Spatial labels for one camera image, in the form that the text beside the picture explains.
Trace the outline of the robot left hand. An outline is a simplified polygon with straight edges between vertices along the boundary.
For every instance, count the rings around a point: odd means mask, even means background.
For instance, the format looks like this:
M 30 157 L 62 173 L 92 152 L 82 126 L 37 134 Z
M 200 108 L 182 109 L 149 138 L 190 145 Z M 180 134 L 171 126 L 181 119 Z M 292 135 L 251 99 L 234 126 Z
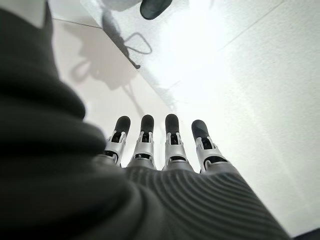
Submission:
M 47 1 L 1 1 L 1 239 L 289 239 L 202 120 L 191 125 L 199 173 L 174 114 L 163 170 L 144 148 L 123 168 L 130 119 L 120 117 L 109 139 L 84 121 L 82 101 L 60 80 L 52 36 Z

